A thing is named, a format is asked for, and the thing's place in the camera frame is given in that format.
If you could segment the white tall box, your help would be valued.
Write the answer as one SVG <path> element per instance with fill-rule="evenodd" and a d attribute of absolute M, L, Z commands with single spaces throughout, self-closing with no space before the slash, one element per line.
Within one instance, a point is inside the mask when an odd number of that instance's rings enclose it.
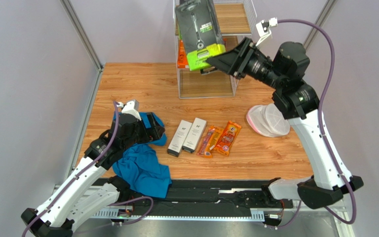
<path fill-rule="evenodd" d="M 182 147 L 184 144 L 184 141 L 190 131 L 190 128 L 192 126 L 192 122 L 181 120 L 169 146 L 167 149 L 167 153 L 169 155 L 178 157 L 182 151 Z"/>
<path fill-rule="evenodd" d="M 207 125 L 207 121 L 201 118 L 195 118 L 191 128 L 189 130 L 189 133 L 184 141 L 184 144 L 182 146 L 183 150 L 189 153 L 194 153 L 198 143 L 201 139 L 201 136 L 205 130 L 205 127 Z"/>

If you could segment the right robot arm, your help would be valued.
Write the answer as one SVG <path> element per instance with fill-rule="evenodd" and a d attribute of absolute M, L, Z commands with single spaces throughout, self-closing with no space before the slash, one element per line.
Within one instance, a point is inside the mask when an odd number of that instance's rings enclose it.
<path fill-rule="evenodd" d="M 319 98 L 303 77 L 310 64 L 304 46 L 284 42 L 271 59 L 244 38 L 234 49 L 209 57 L 207 63 L 236 79 L 250 76 L 273 88 L 272 100 L 294 129 L 309 159 L 313 175 L 303 179 L 275 178 L 262 186 L 273 199 L 300 200 L 311 209 L 330 206 L 361 188 L 361 177 L 343 164 L 319 111 Z"/>

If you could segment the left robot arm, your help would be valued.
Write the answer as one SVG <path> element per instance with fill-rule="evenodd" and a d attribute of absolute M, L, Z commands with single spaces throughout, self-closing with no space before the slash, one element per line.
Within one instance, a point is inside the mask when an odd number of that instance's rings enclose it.
<path fill-rule="evenodd" d="M 172 183 L 169 168 L 153 146 L 167 140 L 165 125 L 154 113 L 113 116 L 112 125 L 92 141 L 60 188 L 21 219 L 37 237 L 70 237 L 107 205 L 124 205 L 135 191 L 142 198 L 165 198 Z"/>

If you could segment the blue cloth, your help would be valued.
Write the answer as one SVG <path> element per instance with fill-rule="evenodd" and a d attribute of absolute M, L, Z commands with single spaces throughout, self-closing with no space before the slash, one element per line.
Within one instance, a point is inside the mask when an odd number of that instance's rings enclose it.
<path fill-rule="evenodd" d="M 130 189 L 152 198 L 165 198 L 172 184 L 169 166 L 159 163 L 156 151 L 150 146 L 165 146 L 165 134 L 159 140 L 135 144 L 112 165 L 115 175 L 130 185 Z"/>

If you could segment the orange razor box front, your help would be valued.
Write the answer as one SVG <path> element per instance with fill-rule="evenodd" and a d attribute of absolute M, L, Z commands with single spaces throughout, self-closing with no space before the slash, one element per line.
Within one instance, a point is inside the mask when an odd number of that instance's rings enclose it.
<path fill-rule="evenodd" d="M 189 64 L 188 64 L 184 44 L 181 39 L 179 40 L 179 47 L 178 47 L 177 68 L 189 69 Z"/>

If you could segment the orange toothbrush pack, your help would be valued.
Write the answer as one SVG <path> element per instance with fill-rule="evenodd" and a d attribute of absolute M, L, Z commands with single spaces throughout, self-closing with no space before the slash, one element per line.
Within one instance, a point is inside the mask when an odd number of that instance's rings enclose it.
<path fill-rule="evenodd" d="M 219 136 L 223 132 L 222 127 L 210 126 L 206 135 L 203 137 L 201 147 L 199 148 L 197 155 L 203 158 L 213 158 L 213 149 L 215 148 Z"/>

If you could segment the orange disposable razor pack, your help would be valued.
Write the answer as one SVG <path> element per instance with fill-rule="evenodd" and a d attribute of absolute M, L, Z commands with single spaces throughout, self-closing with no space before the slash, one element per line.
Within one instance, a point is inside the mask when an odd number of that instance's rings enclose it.
<path fill-rule="evenodd" d="M 232 145 L 241 129 L 241 125 L 229 120 L 213 150 L 224 156 L 229 156 Z"/>

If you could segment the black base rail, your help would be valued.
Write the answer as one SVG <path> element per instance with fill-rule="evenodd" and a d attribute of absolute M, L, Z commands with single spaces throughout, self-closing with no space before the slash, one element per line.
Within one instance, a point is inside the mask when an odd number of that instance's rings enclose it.
<path fill-rule="evenodd" d="M 262 190 L 267 180 L 173 180 L 165 198 L 147 200 L 143 194 L 124 189 L 114 206 L 112 219 L 191 221 L 281 221 L 294 208 L 291 200 L 276 200 Z"/>

